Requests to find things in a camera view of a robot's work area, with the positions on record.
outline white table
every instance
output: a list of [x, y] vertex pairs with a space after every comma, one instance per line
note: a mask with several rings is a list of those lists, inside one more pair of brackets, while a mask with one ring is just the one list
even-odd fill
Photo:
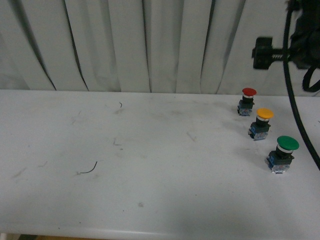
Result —
[[[123, 240], [319, 239], [320, 172], [287, 97], [267, 139], [241, 96], [0, 90], [0, 232]], [[320, 152], [320, 98], [298, 97]], [[300, 148], [265, 163], [277, 137]], [[97, 165], [92, 172], [87, 172]]]

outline green push button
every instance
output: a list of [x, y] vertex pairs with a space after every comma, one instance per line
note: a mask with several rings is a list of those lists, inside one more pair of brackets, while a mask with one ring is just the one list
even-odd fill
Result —
[[285, 150], [293, 151], [299, 148], [299, 143], [297, 140], [290, 136], [280, 136], [276, 140], [279, 146]]

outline yellow push button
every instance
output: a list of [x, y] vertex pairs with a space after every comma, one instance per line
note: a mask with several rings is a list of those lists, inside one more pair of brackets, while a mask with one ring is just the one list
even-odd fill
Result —
[[262, 119], [271, 119], [274, 116], [274, 113], [267, 108], [259, 108], [256, 114]]

